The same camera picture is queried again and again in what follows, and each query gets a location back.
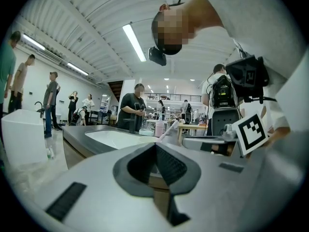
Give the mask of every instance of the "sink basin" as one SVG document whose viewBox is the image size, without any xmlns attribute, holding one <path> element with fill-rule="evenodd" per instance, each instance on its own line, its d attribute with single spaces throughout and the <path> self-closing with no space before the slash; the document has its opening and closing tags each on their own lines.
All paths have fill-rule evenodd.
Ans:
<svg viewBox="0 0 309 232">
<path fill-rule="evenodd" d="M 146 140 L 145 137 L 114 130 L 89 132 L 86 133 L 86 136 L 115 149 L 122 149 L 134 145 L 156 142 L 157 140 L 157 138 L 154 137 L 146 137 Z"/>
</svg>

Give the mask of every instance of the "green shirt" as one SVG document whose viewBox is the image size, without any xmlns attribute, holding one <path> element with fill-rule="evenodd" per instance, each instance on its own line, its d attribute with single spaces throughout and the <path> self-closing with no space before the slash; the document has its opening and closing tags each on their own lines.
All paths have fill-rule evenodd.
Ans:
<svg viewBox="0 0 309 232">
<path fill-rule="evenodd" d="M 16 56 L 8 43 L 3 43 L 0 49 L 0 104 L 4 102 L 4 91 L 8 75 L 14 74 Z"/>
</svg>

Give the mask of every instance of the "woman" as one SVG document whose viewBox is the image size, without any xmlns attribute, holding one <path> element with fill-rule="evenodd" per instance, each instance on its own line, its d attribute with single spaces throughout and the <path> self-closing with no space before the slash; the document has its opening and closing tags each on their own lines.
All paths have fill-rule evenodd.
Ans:
<svg viewBox="0 0 309 232">
<path fill-rule="evenodd" d="M 164 106 L 162 100 L 159 100 L 158 103 L 159 103 L 159 105 L 158 105 L 158 113 L 162 113 L 162 119 L 164 120 L 164 117 L 165 117 L 165 106 Z"/>
<path fill-rule="evenodd" d="M 86 125 L 88 125 L 89 114 L 91 113 L 91 107 L 94 107 L 95 104 L 92 100 L 92 95 L 88 94 L 88 98 L 82 101 L 83 105 L 87 107 L 87 111 L 85 112 Z"/>
<path fill-rule="evenodd" d="M 141 96 L 145 91 L 143 84 L 136 84 L 134 87 L 134 93 L 126 94 L 120 105 L 120 112 L 118 116 L 118 127 L 128 130 L 130 128 L 130 123 L 124 121 L 126 118 L 131 118 L 131 114 L 136 114 L 136 127 L 135 131 L 139 131 L 142 122 L 142 116 L 145 115 L 146 105 Z"/>
<path fill-rule="evenodd" d="M 76 103 L 78 101 L 77 91 L 72 92 L 69 95 L 70 103 L 69 103 L 69 114 L 68 114 L 68 122 L 71 123 L 72 115 L 76 110 Z"/>
</svg>

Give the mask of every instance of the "vent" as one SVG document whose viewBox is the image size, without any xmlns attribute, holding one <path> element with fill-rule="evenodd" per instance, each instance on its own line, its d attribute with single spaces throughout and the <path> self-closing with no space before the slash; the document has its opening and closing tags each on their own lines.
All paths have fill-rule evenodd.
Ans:
<svg viewBox="0 0 309 232">
<path fill-rule="evenodd" d="M 52 61 L 56 65 L 59 65 L 62 62 L 62 59 L 56 56 L 55 54 L 51 53 L 50 51 L 47 50 L 39 50 L 38 51 L 39 55 L 41 55 L 43 58 Z"/>
</svg>

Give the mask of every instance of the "railing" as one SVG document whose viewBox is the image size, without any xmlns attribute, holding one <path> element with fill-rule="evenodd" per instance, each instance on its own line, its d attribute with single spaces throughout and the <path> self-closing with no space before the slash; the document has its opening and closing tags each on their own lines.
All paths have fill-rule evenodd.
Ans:
<svg viewBox="0 0 309 232">
<path fill-rule="evenodd" d="M 200 95 L 178 95 L 178 94 L 159 94 L 145 93 L 146 100 L 169 100 L 169 101 L 184 101 L 201 102 Z"/>
</svg>

